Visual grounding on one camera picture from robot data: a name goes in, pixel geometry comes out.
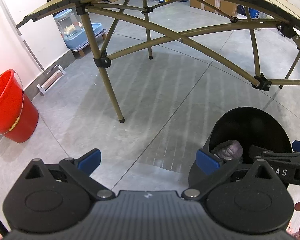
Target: gray tile floor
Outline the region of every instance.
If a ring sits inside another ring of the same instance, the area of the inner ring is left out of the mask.
[[[130,4],[141,6],[141,0]],[[130,14],[143,17],[135,11]],[[222,16],[191,8],[188,2],[158,8],[149,16],[175,31],[228,23]],[[109,17],[91,18],[105,28],[112,23]],[[256,31],[256,37],[261,70],[267,77],[284,78],[298,53],[296,46],[275,30]],[[194,39],[254,73],[248,30]],[[107,52],[145,40],[144,28],[120,21]],[[0,218],[4,220],[5,195],[35,157],[56,163],[97,147],[102,163],[91,176],[115,192],[180,192],[187,187],[197,149],[230,109],[253,106],[265,110],[285,128],[291,141],[300,140],[300,87],[255,90],[225,66],[177,41],[153,47],[153,54],[154,59],[149,60],[146,49],[138,51],[113,60],[108,69],[126,119],[123,124],[117,120],[91,53],[72,63],[45,97],[34,98],[40,120],[32,137],[23,144],[6,138],[0,141]],[[292,77],[300,78],[300,61]],[[295,202],[300,200],[300,187],[292,185],[289,192]],[[298,223],[300,212],[293,217],[293,227]]]

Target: red bucket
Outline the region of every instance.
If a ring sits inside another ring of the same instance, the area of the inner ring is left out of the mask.
[[[0,134],[22,143],[34,132],[39,113],[23,93],[14,73],[9,69],[0,76]]]

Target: triangular hole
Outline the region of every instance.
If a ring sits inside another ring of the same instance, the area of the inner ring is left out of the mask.
[[[42,178],[43,174],[37,165],[33,165],[31,170],[28,172],[26,179],[35,179],[35,178]]]
[[[264,166],[259,166],[258,171],[256,173],[256,178],[272,179],[271,175]]]

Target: bucket handle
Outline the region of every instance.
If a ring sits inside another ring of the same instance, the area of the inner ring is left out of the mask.
[[[23,102],[24,102],[24,98],[25,98],[25,93],[24,93],[24,91],[23,91],[22,80],[21,80],[19,74],[18,74],[15,70],[13,70],[13,71],[17,74],[17,76],[18,76],[18,78],[19,78],[19,80],[20,80],[21,88],[22,88],[22,105],[21,105],[21,111],[20,111],[20,114],[19,114],[19,116],[17,117],[16,121],[15,121],[14,124],[8,129],[8,131],[6,131],[5,133],[0,133],[0,135],[4,135],[4,134],[6,134],[6,133],[8,133],[8,132],[11,132],[11,131],[13,130],[13,128],[15,128],[15,126],[18,124],[18,122],[19,122],[19,120],[20,120],[20,116],[21,116],[21,113],[22,113],[22,110],[23,110]]]

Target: transparent pet cage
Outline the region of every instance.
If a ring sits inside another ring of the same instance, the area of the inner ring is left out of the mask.
[[[61,11],[55,15],[54,20],[64,40],[72,39],[73,36],[82,30],[81,24],[78,22],[72,9]]]

